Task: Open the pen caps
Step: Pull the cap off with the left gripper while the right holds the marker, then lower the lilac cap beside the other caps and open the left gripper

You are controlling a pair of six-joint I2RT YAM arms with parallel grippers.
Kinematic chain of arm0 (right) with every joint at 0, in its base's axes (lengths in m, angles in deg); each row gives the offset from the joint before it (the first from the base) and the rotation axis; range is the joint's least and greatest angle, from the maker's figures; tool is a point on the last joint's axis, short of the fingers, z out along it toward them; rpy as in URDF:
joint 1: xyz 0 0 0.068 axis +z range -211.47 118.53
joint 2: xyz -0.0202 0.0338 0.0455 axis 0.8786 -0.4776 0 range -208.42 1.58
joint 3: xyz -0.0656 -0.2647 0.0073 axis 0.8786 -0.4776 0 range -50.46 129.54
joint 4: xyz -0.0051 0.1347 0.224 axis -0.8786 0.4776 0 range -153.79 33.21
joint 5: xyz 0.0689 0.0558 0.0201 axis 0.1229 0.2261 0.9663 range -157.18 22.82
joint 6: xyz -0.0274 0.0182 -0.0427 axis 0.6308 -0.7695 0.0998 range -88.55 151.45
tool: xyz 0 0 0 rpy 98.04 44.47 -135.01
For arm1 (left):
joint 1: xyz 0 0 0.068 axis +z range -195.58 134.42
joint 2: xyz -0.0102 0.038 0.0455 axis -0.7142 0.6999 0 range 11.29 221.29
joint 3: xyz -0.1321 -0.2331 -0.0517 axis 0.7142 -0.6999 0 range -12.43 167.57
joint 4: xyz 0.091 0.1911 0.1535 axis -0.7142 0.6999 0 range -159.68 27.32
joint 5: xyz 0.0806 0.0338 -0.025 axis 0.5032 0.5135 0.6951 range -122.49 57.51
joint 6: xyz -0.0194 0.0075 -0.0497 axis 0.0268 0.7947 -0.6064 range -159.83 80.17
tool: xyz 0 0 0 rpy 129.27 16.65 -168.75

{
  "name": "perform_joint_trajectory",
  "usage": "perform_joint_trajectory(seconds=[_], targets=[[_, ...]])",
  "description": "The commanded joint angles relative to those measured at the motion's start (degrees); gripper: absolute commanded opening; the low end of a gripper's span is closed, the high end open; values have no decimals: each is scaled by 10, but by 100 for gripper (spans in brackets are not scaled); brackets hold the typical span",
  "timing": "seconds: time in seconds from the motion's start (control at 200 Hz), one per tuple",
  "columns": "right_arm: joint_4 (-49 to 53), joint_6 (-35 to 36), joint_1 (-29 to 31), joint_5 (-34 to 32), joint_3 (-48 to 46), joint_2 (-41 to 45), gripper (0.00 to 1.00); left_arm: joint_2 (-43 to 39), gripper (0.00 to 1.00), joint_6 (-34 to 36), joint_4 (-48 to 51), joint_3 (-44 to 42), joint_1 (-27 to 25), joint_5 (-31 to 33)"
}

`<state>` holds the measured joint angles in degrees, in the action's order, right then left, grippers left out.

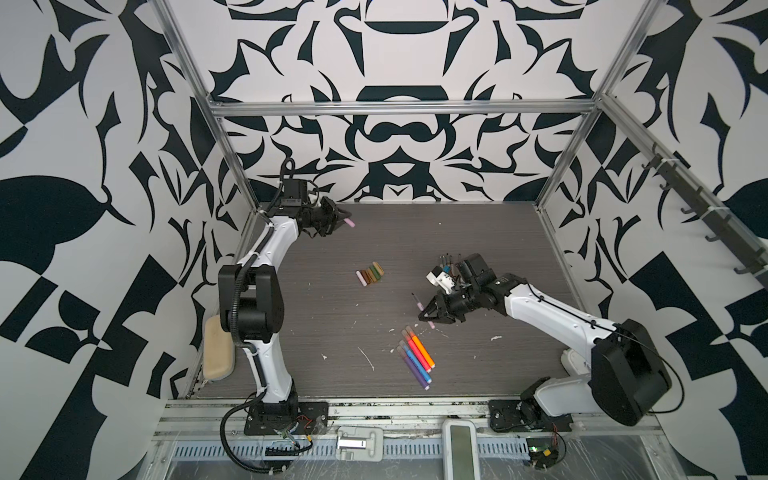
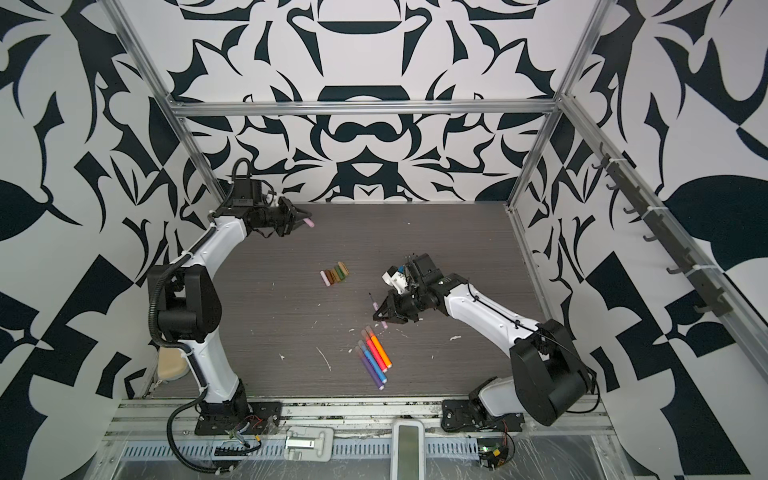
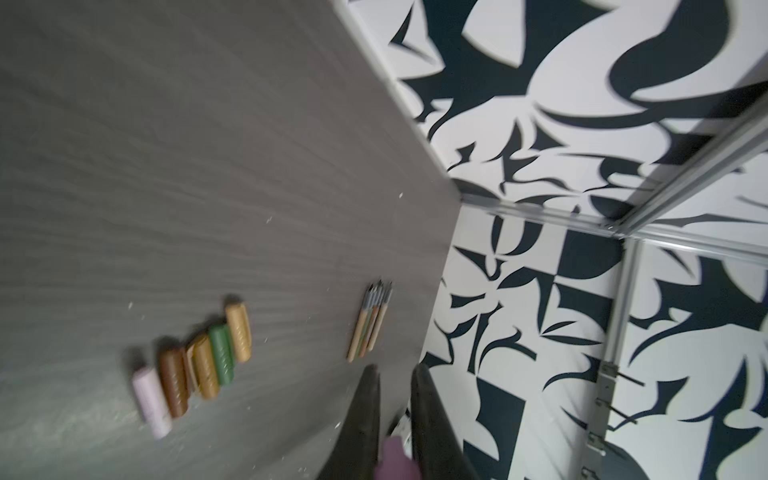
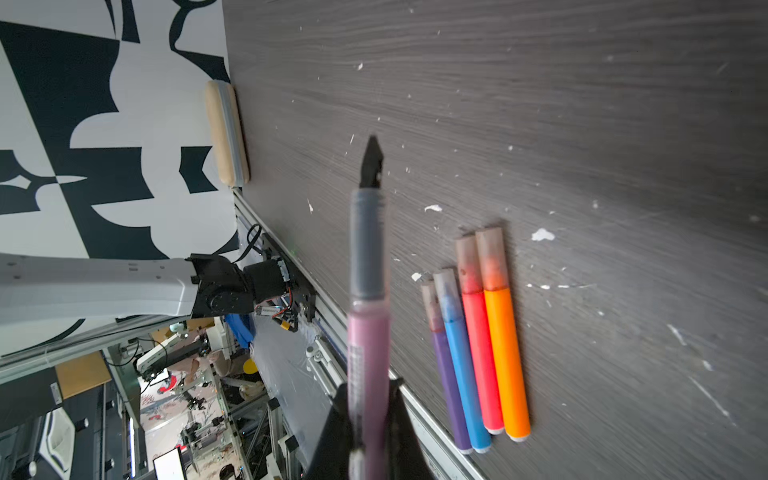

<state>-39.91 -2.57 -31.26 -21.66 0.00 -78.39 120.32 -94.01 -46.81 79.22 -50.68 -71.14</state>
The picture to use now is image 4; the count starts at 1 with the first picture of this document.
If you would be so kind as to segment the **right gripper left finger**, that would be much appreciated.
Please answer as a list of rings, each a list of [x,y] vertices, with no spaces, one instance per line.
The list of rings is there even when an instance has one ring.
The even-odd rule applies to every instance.
[[[337,388],[305,480],[348,480],[353,445],[348,415],[348,384]]]

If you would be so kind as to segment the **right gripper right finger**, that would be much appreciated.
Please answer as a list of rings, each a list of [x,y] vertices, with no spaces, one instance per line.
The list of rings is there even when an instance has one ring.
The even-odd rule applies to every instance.
[[[433,480],[402,394],[401,379],[389,381],[387,413],[387,478]]]

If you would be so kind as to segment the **lilac marker pen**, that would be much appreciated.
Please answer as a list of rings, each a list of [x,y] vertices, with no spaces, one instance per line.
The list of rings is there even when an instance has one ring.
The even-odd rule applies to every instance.
[[[348,413],[351,479],[383,479],[387,471],[390,306],[386,201],[381,190],[384,155],[368,139],[360,181],[350,205],[350,308],[348,311]]]

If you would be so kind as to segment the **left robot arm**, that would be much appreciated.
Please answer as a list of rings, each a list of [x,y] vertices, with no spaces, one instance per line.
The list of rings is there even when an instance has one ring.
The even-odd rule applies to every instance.
[[[248,314],[258,304],[286,294],[290,284],[290,271],[280,257],[240,267],[213,254],[167,260],[4,254],[1,322]]]

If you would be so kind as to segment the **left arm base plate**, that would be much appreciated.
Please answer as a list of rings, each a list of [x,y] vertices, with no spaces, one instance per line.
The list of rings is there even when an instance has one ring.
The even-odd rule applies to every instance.
[[[270,316],[283,330],[298,332],[302,324],[315,320],[317,291],[270,234],[261,236],[260,249],[264,260],[277,261],[285,280],[285,292],[262,302],[257,312]]]

